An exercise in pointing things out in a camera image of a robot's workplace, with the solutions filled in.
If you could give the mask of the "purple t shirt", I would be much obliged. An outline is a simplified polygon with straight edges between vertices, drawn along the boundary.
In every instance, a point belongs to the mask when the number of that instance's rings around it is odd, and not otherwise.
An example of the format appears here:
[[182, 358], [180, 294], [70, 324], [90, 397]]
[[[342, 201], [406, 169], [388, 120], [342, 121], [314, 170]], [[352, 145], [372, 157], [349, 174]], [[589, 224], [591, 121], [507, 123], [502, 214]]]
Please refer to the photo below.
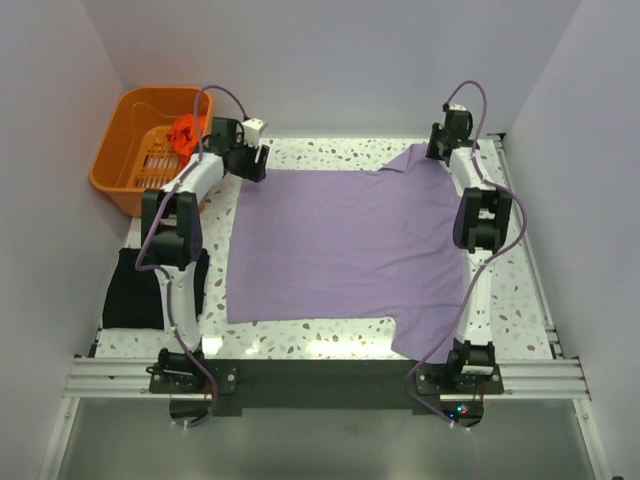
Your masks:
[[271, 170], [241, 186], [226, 275], [232, 324], [395, 321], [392, 349], [441, 363], [466, 291], [449, 173], [409, 146], [375, 171]]

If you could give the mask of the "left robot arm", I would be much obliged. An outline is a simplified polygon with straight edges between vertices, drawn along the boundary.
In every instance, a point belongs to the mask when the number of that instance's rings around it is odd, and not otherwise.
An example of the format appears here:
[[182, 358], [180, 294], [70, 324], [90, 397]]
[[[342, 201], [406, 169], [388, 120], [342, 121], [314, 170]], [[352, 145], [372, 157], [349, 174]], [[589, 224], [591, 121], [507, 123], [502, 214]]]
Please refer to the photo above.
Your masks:
[[269, 148], [260, 144], [267, 122], [217, 118], [210, 134], [196, 135], [196, 147], [177, 176], [142, 198], [141, 249], [135, 262], [152, 271], [161, 299], [166, 344], [148, 369], [154, 386], [185, 393], [214, 393], [200, 351], [196, 312], [196, 269], [203, 253], [200, 203], [231, 174], [260, 182], [266, 177]]

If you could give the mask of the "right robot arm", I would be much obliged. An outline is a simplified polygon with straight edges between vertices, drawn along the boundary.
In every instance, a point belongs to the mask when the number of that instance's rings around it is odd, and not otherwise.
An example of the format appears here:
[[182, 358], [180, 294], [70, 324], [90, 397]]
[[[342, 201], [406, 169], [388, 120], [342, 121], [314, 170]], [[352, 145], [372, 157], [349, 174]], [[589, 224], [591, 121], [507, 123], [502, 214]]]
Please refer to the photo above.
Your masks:
[[461, 187], [453, 224], [453, 243], [465, 252], [464, 278], [471, 291], [463, 297], [452, 348], [443, 364], [423, 364], [414, 374], [417, 393], [501, 394], [504, 392], [491, 331], [493, 273], [489, 259], [504, 246], [512, 198], [486, 183], [484, 169], [472, 159], [472, 114], [466, 107], [443, 105], [444, 119], [432, 126], [427, 157], [445, 163]]

